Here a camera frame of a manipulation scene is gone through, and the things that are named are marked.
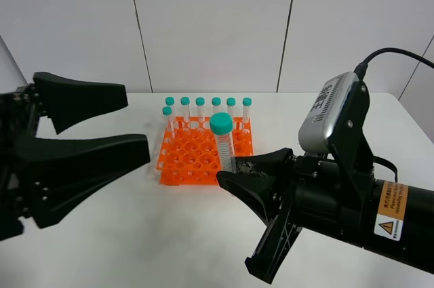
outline white table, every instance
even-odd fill
[[[145,133],[155,157],[166,96],[130,94],[129,107],[59,137]],[[203,96],[209,108],[213,95]],[[233,95],[238,113],[244,96]],[[255,154],[284,146],[301,154],[297,133],[316,94],[249,96]],[[364,131],[374,154],[398,166],[402,183],[434,190],[434,145],[393,96],[371,94]],[[39,136],[55,137],[48,120]],[[154,168],[151,163],[108,185],[59,225],[39,230],[26,220],[24,235],[0,243],[0,287],[268,287],[244,266],[265,229],[259,218],[217,186],[160,186]],[[393,179],[381,166],[376,176]],[[434,287],[434,275],[303,230],[273,287]]]

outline yellow warning triangle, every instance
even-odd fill
[[[379,225],[382,229],[386,230],[390,235],[392,235],[393,222],[383,222]]]

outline warning label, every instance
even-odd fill
[[[399,241],[404,223],[408,186],[385,182],[378,205],[374,234]]]

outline teal cap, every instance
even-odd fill
[[[190,104],[190,98],[186,96],[181,98],[181,105],[188,105],[188,104]]]
[[[218,106],[222,104],[222,100],[219,97],[214,97],[211,101],[211,104],[213,104],[214,106]]]
[[[170,108],[170,106],[165,106],[163,107],[163,115],[165,116],[169,116],[172,113],[172,109]]]
[[[243,105],[244,106],[250,106],[250,105],[252,105],[252,99],[249,98],[249,97],[243,98]]]
[[[228,106],[235,106],[235,99],[234,99],[234,97],[230,97],[230,98],[228,98],[228,99],[226,100],[226,104],[227,104]]]
[[[198,106],[205,105],[205,98],[203,98],[203,97],[196,98],[196,105],[198,105]]]
[[[232,131],[232,117],[228,113],[216,113],[210,119],[210,128],[217,136],[228,134]]]
[[[175,99],[171,96],[165,98],[165,104],[168,106],[172,106],[175,104]]]

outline white wall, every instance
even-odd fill
[[[136,0],[154,91],[275,91],[290,0]]]
[[[368,54],[393,46],[423,54],[434,33],[433,0],[294,0],[279,91],[319,91]],[[370,64],[370,91],[399,97],[416,61],[385,54]]]
[[[0,34],[26,77],[47,71],[150,91],[133,0],[0,0]]]
[[[432,42],[424,57],[434,62]],[[434,142],[434,70],[419,64],[399,101]]]
[[[0,36],[0,94],[24,85],[26,81]]]

